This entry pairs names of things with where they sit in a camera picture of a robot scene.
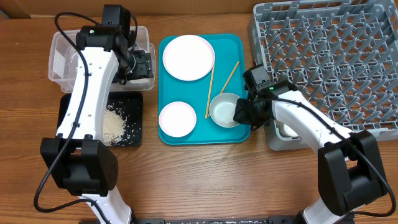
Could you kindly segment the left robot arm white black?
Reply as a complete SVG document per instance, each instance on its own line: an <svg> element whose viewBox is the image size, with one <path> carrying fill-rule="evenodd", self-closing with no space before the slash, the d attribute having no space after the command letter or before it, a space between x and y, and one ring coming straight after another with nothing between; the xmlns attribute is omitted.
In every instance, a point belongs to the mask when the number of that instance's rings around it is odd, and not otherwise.
<svg viewBox="0 0 398 224"><path fill-rule="evenodd" d="M136 17L118 4L104 6L70 45L79 55L68 108L54 138L43 138L40 154L46 178L86 203L99 223L136 223L116 186L118 159L103 142L104 114L114 83L152 78L149 52L135 48Z"/></svg>

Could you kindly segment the white paper cup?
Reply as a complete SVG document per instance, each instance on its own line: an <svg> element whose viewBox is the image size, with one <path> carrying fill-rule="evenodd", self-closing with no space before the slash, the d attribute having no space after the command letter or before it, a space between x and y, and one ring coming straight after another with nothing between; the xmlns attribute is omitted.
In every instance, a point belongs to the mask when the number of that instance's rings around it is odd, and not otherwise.
<svg viewBox="0 0 398 224"><path fill-rule="evenodd" d="M280 135L283 136L284 138L293 138L293 139L299 138L299 135L288 125L278 121L277 127L279 129Z"/></svg>

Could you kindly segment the rice food scraps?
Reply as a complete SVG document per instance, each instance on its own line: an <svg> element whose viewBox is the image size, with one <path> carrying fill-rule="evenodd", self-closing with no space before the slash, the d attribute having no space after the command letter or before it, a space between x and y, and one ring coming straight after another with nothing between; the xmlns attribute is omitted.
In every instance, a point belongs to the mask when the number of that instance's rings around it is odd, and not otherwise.
<svg viewBox="0 0 398 224"><path fill-rule="evenodd" d="M107 146L127 146L134 142L133 125L121 108L108 105L104 114L103 140Z"/></svg>

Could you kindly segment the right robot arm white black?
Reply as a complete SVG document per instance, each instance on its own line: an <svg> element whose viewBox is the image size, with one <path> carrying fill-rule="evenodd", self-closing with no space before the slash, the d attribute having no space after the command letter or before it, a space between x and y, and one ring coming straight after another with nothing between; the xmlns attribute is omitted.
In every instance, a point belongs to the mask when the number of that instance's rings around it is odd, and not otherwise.
<svg viewBox="0 0 398 224"><path fill-rule="evenodd" d="M247 98L237 100L234 120L252 130L271 120L286 124L318 158L319 199L296 216L269 223L353 223L354 216L391 216L395 195L387 183L373 134L341 126L314 107L296 85L275 82L263 65L243 73Z"/></svg>

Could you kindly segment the grey green ceramic bowl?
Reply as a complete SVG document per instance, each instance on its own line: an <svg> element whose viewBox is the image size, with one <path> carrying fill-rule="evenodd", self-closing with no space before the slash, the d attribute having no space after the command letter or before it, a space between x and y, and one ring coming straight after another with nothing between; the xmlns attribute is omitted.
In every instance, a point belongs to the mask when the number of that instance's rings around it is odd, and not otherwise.
<svg viewBox="0 0 398 224"><path fill-rule="evenodd" d="M233 117L237 101L240 99L234 93L221 93L214 97L210 103L210 116L212 120L223 128L233 128L238 125Z"/></svg>

